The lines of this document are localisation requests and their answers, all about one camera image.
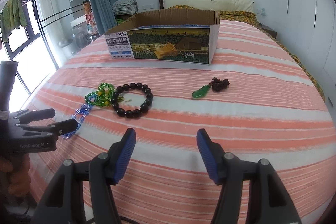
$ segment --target black bead bracelet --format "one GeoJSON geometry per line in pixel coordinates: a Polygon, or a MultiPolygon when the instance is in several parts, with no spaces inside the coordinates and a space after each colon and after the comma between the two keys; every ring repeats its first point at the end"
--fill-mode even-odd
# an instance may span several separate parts
{"type": "Polygon", "coordinates": [[[125,84],[123,86],[119,86],[115,89],[115,92],[113,92],[111,98],[112,108],[117,112],[118,116],[126,118],[139,118],[142,113],[148,112],[148,108],[152,105],[152,101],[153,101],[153,94],[151,89],[148,87],[148,85],[143,85],[141,83],[130,83],[129,85],[125,84]],[[120,93],[123,93],[124,91],[129,91],[130,89],[142,90],[146,95],[146,100],[139,107],[139,109],[135,109],[133,111],[132,110],[125,111],[123,108],[119,107],[118,96],[120,93]]]}

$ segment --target cardboard box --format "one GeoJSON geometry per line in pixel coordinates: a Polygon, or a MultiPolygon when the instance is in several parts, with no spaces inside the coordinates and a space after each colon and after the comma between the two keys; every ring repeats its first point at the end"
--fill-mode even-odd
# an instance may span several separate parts
{"type": "Polygon", "coordinates": [[[105,34],[113,59],[158,59],[210,64],[216,49],[219,13],[196,9],[142,12],[105,34]]]}

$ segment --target headboard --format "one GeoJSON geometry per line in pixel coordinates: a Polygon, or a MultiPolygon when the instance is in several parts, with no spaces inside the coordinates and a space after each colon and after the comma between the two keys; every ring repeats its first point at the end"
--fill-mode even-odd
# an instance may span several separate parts
{"type": "Polygon", "coordinates": [[[201,10],[253,12],[253,0],[159,0],[160,9],[188,5],[201,10]]]}

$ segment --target wooden nightstand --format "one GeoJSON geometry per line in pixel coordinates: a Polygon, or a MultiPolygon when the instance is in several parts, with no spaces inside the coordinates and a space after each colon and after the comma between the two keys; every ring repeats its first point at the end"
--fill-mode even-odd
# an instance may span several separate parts
{"type": "Polygon", "coordinates": [[[273,29],[271,29],[270,27],[266,26],[266,25],[261,25],[261,28],[263,30],[265,30],[266,32],[268,32],[272,37],[274,37],[275,39],[277,38],[277,32],[273,29]]]}

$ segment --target pink and white striped fabric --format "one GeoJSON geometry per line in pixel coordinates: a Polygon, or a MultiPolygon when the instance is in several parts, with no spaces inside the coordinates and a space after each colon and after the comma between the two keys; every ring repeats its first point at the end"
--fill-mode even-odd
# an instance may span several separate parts
{"type": "MultiPolygon", "coordinates": [[[[313,224],[336,191],[336,132],[319,93],[302,69],[274,41],[246,23],[221,21],[210,66],[157,60],[112,60],[103,37],[59,69],[29,108],[54,108],[52,121],[69,118],[101,82],[142,82],[154,94],[138,120],[94,107],[76,136],[58,140],[54,152],[31,155],[31,191],[39,200],[64,159],[92,159],[120,140],[128,127],[137,143],[125,177],[113,187],[120,215],[148,224],[206,224],[220,187],[208,178],[196,145],[205,128],[213,141],[242,160],[267,158],[277,170],[304,224],[313,224]],[[191,93],[213,77],[228,78],[227,90],[201,100],[191,93]]],[[[144,100],[125,95],[124,109],[144,100]]],[[[35,122],[45,125],[51,121],[35,122]]],[[[90,192],[84,184],[90,216],[90,192]]],[[[248,183],[239,224],[245,223],[248,183]]]]}

